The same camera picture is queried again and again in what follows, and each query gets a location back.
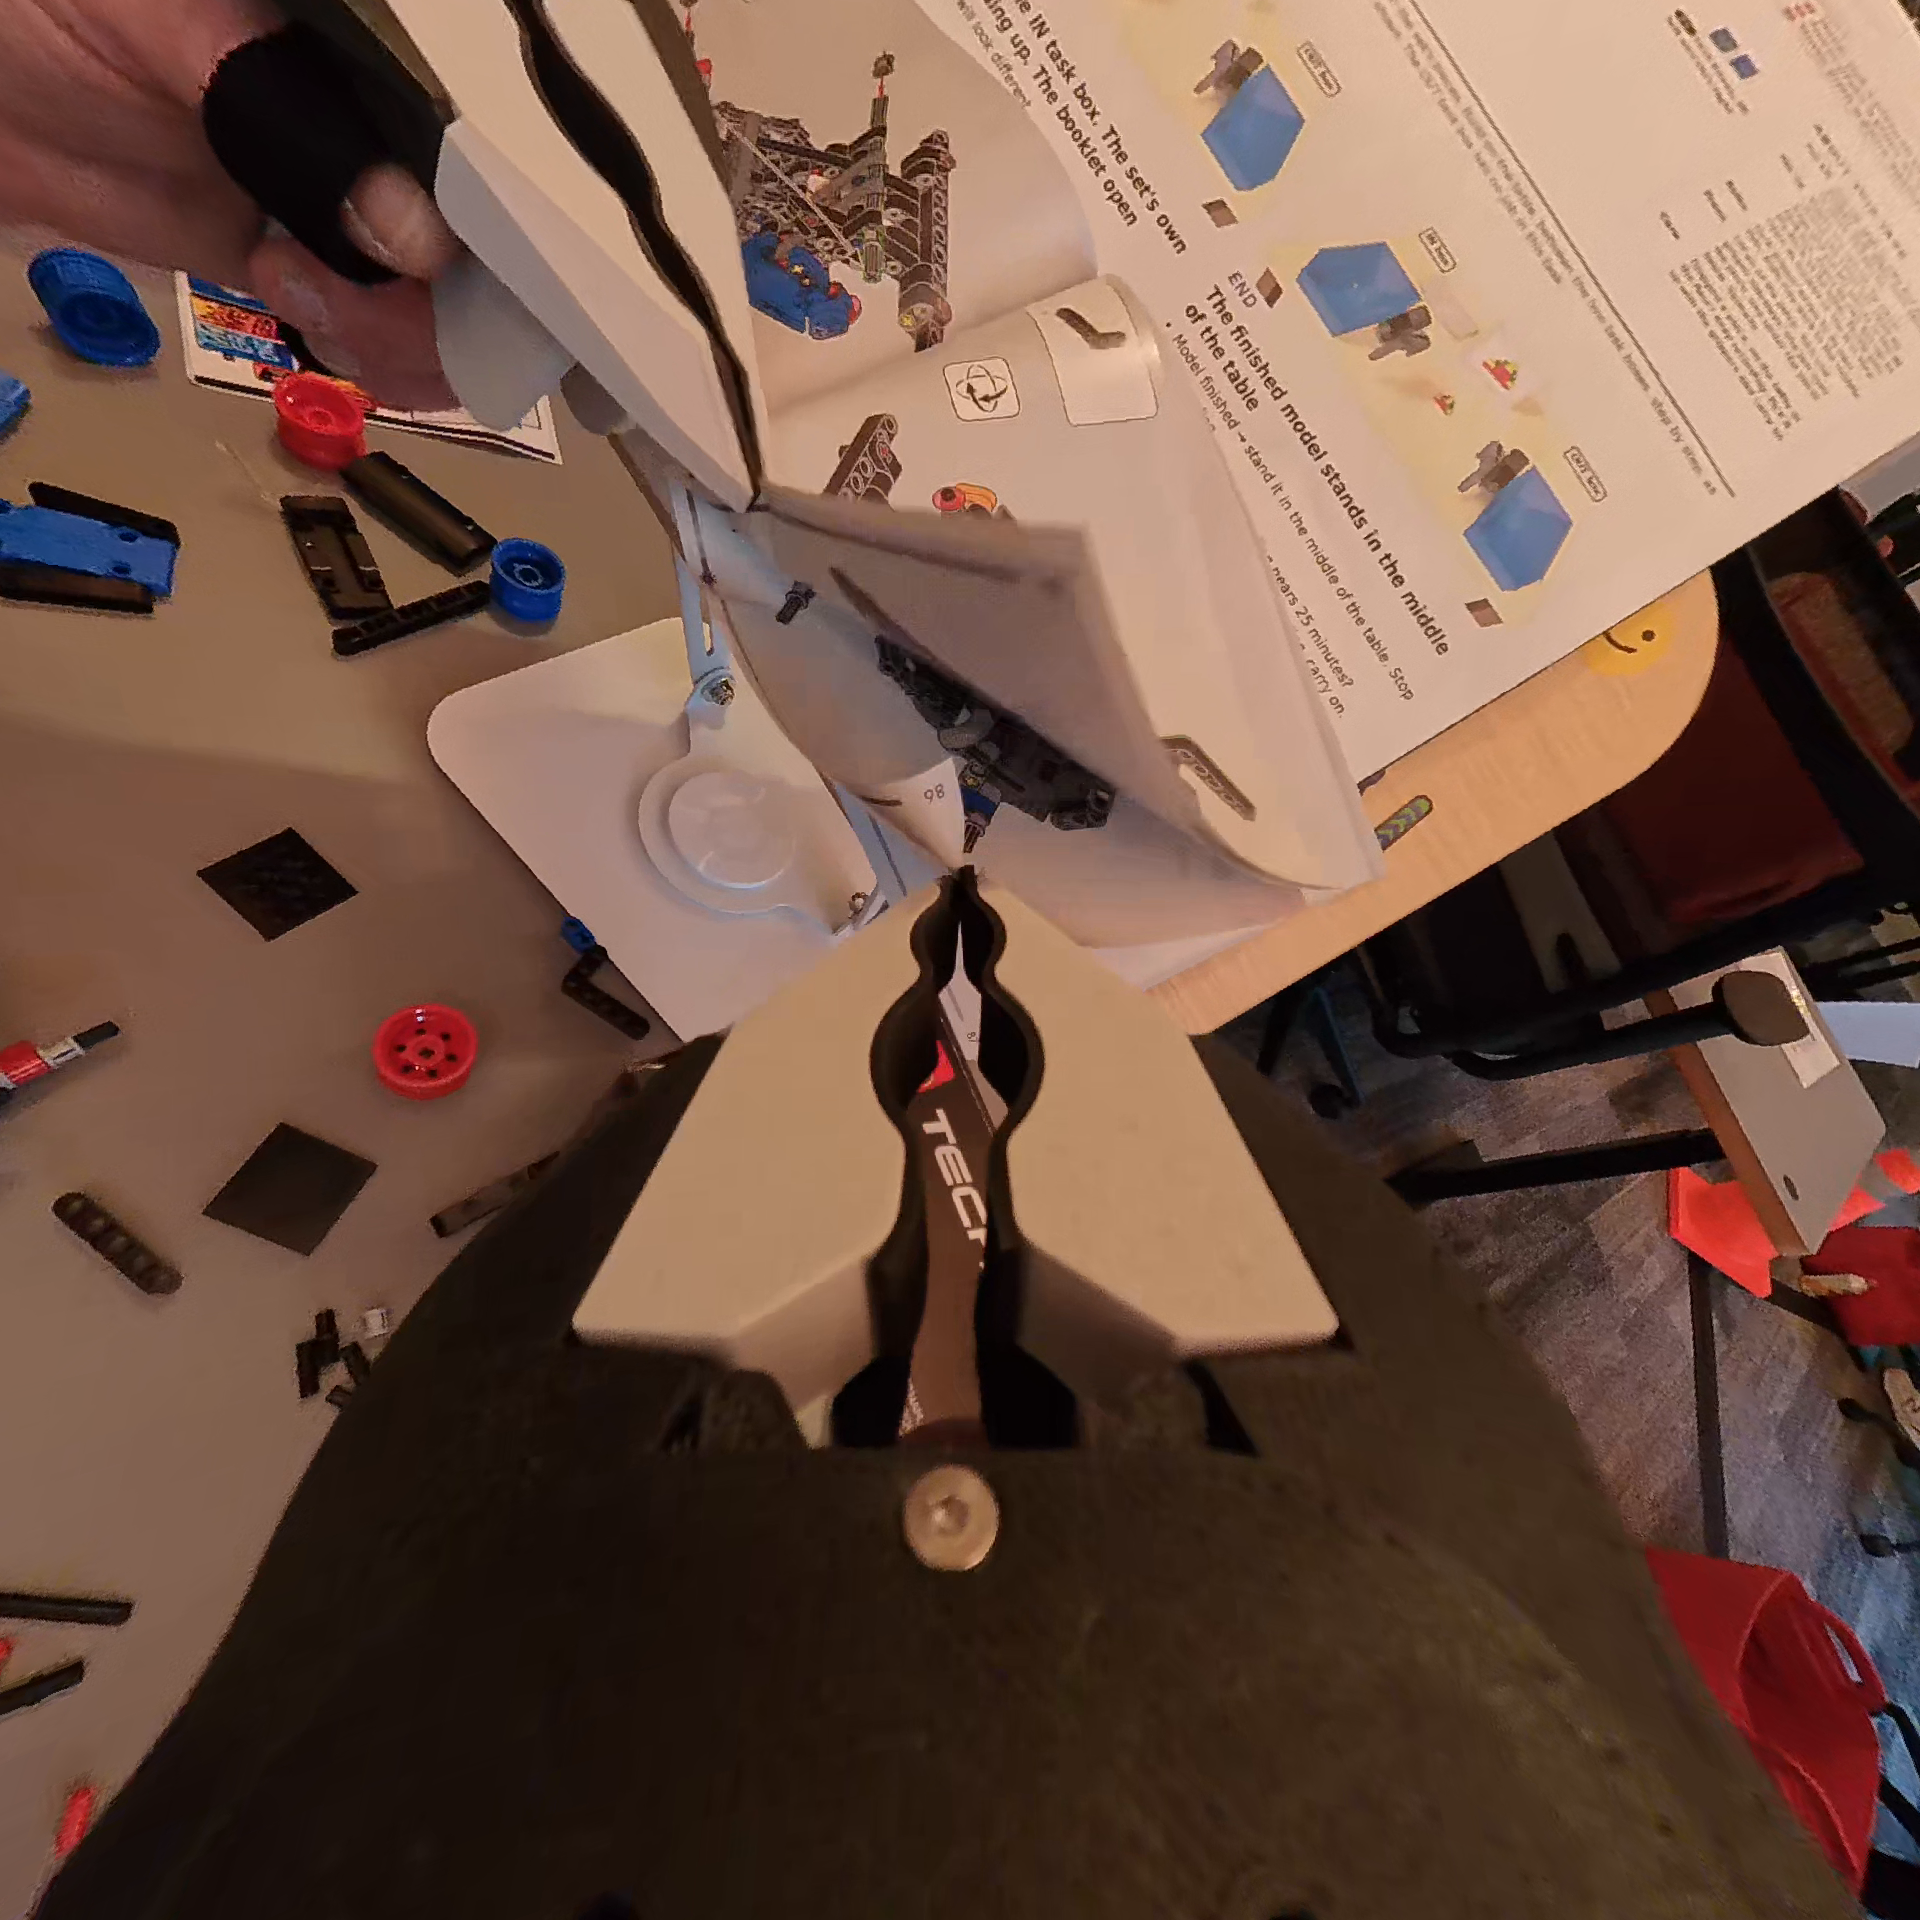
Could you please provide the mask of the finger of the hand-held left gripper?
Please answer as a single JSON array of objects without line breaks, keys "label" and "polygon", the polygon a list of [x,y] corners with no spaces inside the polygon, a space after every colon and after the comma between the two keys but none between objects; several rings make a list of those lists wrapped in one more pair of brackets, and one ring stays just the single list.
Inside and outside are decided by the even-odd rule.
[{"label": "finger of the hand-held left gripper", "polygon": [[640,350],[645,393],[681,401],[678,453],[706,483],[762,483],[763,401],[742,238],[710,88],[668,5],[534,5],[533,64],[548,110],[609,190],[649,276],[645,295],[687,334]]},{"label": "finger of the hand-held left gripper", "polygon": [[606,435],[643,440],[718,508],[752,509],[763,470],[762,483],[706,483],[688,475],[678,462],[681,401],[645,393],[640,350],[666,348],[663,371],[681,373],[687,334],[645,295],[634,229],[548,110],[533,64],[533,5],[391,7],[454,110],[434,197],[491,280],[469,304],[513,304],[533,329],[526,350],[480,348],[486,328],[502,329],[505,320],[456,325],[451,308],[441,311],[443,367],[467,411],[518,414],[533,404],[534,378],[556,393],[565,375],[584,375],[609,409]]}]

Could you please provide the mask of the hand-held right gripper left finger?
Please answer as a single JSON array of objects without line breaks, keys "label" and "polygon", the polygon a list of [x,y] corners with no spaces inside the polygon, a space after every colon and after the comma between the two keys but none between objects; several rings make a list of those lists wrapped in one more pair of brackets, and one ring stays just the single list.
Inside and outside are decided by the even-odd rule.
[{"label": "hand-held right gripper left finger", "polygon": [[973,871],[945,878],[718,1039],[572,1315],[577,1341],[775,1380],[829,1444],[975,1417],[975,1098],[945,990]]}]

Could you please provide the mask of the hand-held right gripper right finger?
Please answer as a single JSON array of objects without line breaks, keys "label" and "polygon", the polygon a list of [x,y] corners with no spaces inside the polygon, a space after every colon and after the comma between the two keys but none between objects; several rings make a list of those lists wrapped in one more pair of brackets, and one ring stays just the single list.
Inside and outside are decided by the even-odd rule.
[{"label": "hand-held right gripper right finger", "polygon": [[1009,890],[959,878],[988,1147],[973,1341],[995,1447],[1070,1447],[1191,1363],[1340,1340],[1340,1312],[1191,1037]]}]

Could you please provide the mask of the instruction booklet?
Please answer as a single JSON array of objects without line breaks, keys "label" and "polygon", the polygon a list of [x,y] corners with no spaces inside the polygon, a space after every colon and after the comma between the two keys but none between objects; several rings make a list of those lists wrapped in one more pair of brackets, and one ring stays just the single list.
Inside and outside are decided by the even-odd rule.
[{"label": "instruction booklet", "polygon": [[956,836],[907,836],[1092,952],[1370,878],[1168,313],[922,7],[714,5],[767,401],[763,490],[723,509],[874,633],[950,754]]}]

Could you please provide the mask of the grey desk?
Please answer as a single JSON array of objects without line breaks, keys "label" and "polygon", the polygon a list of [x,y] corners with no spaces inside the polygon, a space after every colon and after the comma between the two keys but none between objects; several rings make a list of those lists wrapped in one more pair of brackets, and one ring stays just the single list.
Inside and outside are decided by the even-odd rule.
[{"label": "grey desk", "polygon": [[[377,435],[495,535],[565,563],[556,628],[491,610],[363,661],[276,515],[322,495],[260,398],[183,373],[173,280],[129,269],[164,352],[72,360],[3,238],[3,371],[33,393],[3,440],[30,479],[171,520],[176,591],[151,617],[3,607],[3,1043],[97,1024],[120,1039],[3,1113],[3,1587],[126,1598],[124,1625],[12,1625],[3,1676],[65,1656],[84,1689],[45,1732],[84,1753],[97,1809],[225,1633],[335,1411],[299,1400],[320,1310],[391,1329],[454,1241],[428,1217],[556,1152],[638,1046],[560,996],[559,901],[437,770],[423,726],[469,683],[676,610],[671,560],[606,443],[560,417],[560,466]],[[356,900],[260,941],[198,870],[299,830]],[[478,1028],[463,1092],[406,1100],[377,1025],[443,1003]],[[293,1125],[379,1165],[313,1259],[206,1221],[247,1152]],[[82,1188],[183,1275],[151,1299],[51,1217]]]}]

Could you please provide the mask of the printed task sheet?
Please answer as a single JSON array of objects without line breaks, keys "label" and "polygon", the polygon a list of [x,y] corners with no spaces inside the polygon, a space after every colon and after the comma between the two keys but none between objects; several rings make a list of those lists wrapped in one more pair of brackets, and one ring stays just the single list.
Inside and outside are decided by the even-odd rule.
[{"label": "printed task sheet", "polygon": [[1359,777],[1917,435],[1906,5],[925,5],[1168,313]]}]

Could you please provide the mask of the person's left hand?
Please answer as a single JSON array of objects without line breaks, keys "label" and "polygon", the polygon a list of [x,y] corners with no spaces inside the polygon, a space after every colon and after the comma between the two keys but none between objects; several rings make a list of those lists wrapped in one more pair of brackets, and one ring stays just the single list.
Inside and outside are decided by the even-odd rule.
[{"label": "person's left hand", "polygon": [[275,24],[275,5],[3,5],[3,229],[250,295],[326,373],[447,411],[434,285],[247,285],[264,226],[198,107],[218,58]]}]

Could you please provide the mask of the thin black liftarm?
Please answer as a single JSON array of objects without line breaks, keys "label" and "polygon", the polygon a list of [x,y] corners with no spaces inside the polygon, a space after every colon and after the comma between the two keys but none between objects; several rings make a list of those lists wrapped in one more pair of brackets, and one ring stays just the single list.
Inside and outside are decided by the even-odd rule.
[{"label": "thin black liftarm", "polygon": [[117,532],[166,543],[166,547],[180,548],[180,528],[164,515],[151,515],[144,509],[134,509],[134,508],[124,508],[114,500],[100,500],[100,498],[87,498],[87,495],[74,495],[67,486],[57,486],[57,483],[42,483],[42,479],[25,483],[25,495],[30,495],[33,508],[42,508],[42,509],[51,509],[61,515],[74,515],[74,520],[87,520],[87,524],[100,524]]},{"label": "thin black liftarm", "polygon": [[57,610],[110,610],[129,617],[151,617],[156,610],[153,588],[144,588],[139,582],[84,576],[36,563],[3,563],[3,602]]}]

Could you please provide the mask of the bunch of small black pins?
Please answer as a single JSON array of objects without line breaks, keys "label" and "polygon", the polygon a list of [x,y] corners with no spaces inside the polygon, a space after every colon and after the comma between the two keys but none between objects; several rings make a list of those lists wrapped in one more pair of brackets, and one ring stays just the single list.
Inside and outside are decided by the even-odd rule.
[{"label": "bunch of small black pins", "polygon": [[366,1347],[359,1340],[343,1340],[335,1310],[320,1310],[310,1333],[293,1348],[298,1398],[343,1411],[369,1376],[371,1354]]}]

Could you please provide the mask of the black smooth square tile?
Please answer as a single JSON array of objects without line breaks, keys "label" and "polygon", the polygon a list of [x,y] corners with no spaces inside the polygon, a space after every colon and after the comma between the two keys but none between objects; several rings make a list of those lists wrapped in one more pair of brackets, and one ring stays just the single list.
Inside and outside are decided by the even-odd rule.
[{"label": "black smooth square tile", "polygon": [[313,1259],[377,1174],[371,1159],[282,1120],[206,1201],[202,1217]]}]

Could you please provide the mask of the blue flat panel piece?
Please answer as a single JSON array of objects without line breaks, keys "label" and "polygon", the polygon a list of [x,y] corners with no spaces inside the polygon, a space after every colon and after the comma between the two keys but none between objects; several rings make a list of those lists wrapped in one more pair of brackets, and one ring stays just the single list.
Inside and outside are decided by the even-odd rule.
[{"label": "blue flat panel piece", "polygon": [[180,543],[114,520],[36,502],[3,502],[3,564],[117,582],[153,599],[176,588]]}]

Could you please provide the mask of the white book stand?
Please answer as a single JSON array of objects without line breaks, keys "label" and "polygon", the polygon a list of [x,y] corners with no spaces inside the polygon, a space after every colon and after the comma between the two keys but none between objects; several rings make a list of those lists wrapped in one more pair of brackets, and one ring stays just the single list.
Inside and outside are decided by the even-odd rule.
[{"label": "white book stand", "polygon": [[663,1032],[723,1032],[938,883],[956,770],[763,520],[666,486],[678,607],[454,693],[441,775]]}]

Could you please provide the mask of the light wooden board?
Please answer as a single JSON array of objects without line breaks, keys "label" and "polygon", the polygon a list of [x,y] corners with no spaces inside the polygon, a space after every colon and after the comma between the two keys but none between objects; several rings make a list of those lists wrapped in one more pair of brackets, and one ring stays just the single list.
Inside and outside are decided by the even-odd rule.
[{"label": "light wooden board", "polygon": [[1370,820],[1430,812],[1386,852],[1381,876],[1296,907],[1149,996],[1191,1037],[1251,1014],[1409,910],[1522,852],[1671,750],[1717,664],[1709,573],[1601,633],[1532,683],[1404,754],[1366,797]]}]

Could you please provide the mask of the short black brick beam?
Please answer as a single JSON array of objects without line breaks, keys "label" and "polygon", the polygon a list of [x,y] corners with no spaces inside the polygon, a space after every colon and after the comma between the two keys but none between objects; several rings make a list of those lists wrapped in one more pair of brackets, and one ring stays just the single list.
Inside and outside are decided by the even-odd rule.
[{"label": "short black brick beam", "polygon": [[72,1188],[51,1201],[51,1217],[74,1234],[95,1259],[100,1259],[120,1282],[151,1299],[180,1292],[183,1275],[164,1260],[144,1238],[138,1238],[95,1194]]}]

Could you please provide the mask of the black chair frame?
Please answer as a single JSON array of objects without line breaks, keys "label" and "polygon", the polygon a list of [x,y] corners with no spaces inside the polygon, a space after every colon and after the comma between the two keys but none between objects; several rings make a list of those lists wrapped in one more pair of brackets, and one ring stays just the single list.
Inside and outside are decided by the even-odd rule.
[{"label": "black chair frame", "polygon": [[1376,1039],[1477,1077],[1624,1052],[1603,1016],[1717,963],[1917,914],[1917,498],[1870,515],[1844,486],[1711,568],[1717,656],[1675,745],[1544,848],[1598,922],[1584,958],[1544,883],[1477,876],[1274,996],[1257,1073],[1359,963]]}]

